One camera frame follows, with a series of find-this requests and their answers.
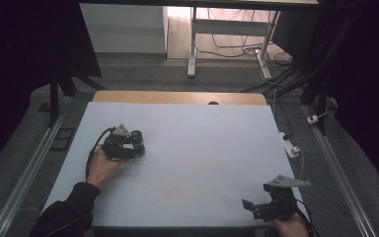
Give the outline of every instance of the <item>hand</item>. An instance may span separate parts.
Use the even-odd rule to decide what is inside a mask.
[[[94,152],[94,158],[91,161],[89,176],[86,182],[99,188],[115,174],[119,166],[126,162],[127,160],[109,160],[104,150],[101,147],[97,147]]]
[[[294,213],[286,221],[273,219],[270,222],[278,230],[281,237],[308,237],[309,234],[306,230],[306,225],[303,219],[297,213]]]

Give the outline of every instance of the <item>extension cord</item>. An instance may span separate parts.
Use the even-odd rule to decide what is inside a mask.
[[[300,152],[300,148],[298,148],[297,146],[293,146],[288,139],[284,140],[284,132],[280,132],[279,135],[281,137],[282,145],[284,146],[285,152],[287,153],[288,157],[291,159],[298,157],[298,152]]]

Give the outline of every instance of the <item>wooden floor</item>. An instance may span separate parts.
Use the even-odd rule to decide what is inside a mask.
[[[198,19],[217,19],[217,20],[234,20],[234,21],[256,21],[267,22],[269,11],[254,11],[243,9],[216,9],[216,8],[197,8]],[[168,32],[168,58],[169,59],[188,59],[190,50],[190,16],[191,8],[189,7],[169,7],[169,32]],[[196,59],[214,59],[214,60],[252,60],[257,58],[253,52],[243,54],[244,48],[253,44],[262,43],[262,37],[246,37],[246,36],[223,36],[223,35],[207,35],[197,34],[195,37],[195,46],[202,51],[211,51],[214,53],[227,55],[224,57],[212,53],[196,52]],[[239,47],[219,47],[219,46],[238,46]],[[271,44],[267,52],[270,57],[282,52],[276,45]]]

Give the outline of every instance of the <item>white table surface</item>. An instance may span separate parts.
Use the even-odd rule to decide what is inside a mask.
[[[261,226],[242,198],[268,203],[263,184],[294,177],[269,106],[89,103],[45,207],[85,181],[90,149],[120,123],[142,131],[146,154],[102,187],[94,226]]]

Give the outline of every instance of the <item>black sleeve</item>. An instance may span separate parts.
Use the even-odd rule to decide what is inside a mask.
[[[97,187],[88,183],[76,184],[66,201],[53,203],[41,214],[30,236],[84,236],[91,227],[91,211],[100,193]]]

